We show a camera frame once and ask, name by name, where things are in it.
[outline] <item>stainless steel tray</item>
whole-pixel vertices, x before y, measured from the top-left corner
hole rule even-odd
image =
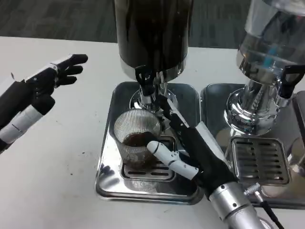
[[[240,135],[224,120],[226,100],[230,93],[242,87],[243,84],[214,83],[201,91],[202,120],[224,152],[230,145],[231,137]],[[264,198],[273,208],[305,209],[305,178],[295,172],[295,164],[304,156],[305,148],[293,103],[279,112],[272,130],[260,137],[275,138],[283,143],[291,175],[291,181],[287,185],[264,186]],[[256,198],[250,197],[250,199],[255,205]]]
[[[138,83],[123,82],[113,91],[96,175],[96,192],[108,200],[173,204],[199,202],[203,197],[202,190],[190,180],[164,169],[164,165],[157,164],[149,171],[133,172],[122,163],[110,132],[113,122],[129,108],[130,98],[138,89]],[[200,122],[198,93],[187,84],[170,83],[168,89],[176,95],[179,110],[186,121],[197,125]],[[165,135],[172,136],[172,132],[167,130]],[[176,147],[184,153],[179,142],[176,142]]]

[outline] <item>floor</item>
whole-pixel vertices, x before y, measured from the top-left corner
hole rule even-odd
[[[237,48],[250,0],[194,0],[191,47]],[[0,0],[0,36],[116,42],[112,0]]]

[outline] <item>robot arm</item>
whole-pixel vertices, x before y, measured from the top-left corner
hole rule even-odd
[[[85,54],[72,54],[52,62],[21,82],[13,75],[0,85],[0,153],[21,137],[55,105],[55,88],[73,84],[86,63]]]
[[[198,168],[180,160],[178,152],[169,151],[150,132],[144,133],[148,150],[176,173],[193,180],[203,188],[207,198],[223,222],[234,229],[264,229],[251,202],[230,171],[225,157],[204,123],[189,127],[170,100],[159,96],[163,114],[170,120],[180,142]]]

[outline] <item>metal grate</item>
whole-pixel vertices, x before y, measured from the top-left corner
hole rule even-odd
[[[289,183],[289,171],[282,144],[276,139],[234,137],[233,163],[236,176],[261,185]]]
[[[123,164],[122,175],[132,179],[153,179],[170,181],[174,178],[175,172],[170,170],[161,161],[157,161],[149,170],[135,170]]]

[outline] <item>dark liquid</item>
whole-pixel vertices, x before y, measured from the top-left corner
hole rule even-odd
[[[132,134],[127,137],[123,144],[131,147],[142,147],[146,146],[142,137],[143,134]],[[130,157],[123,160],[124,164],[133,169],[148,169],[156,162],[156,157],[152,155],[148,150],[144,153],[137,154],[136,158]]]
[[[124,141],[123,144],[126,146],[131,146],[131,147],[141,147],[141,146],[146,146],[145,142],[143,141],[143,134],[133,134],[127,137]]]
[[[187,55],[193,0],[114,0],[121,58],[162,71]]]

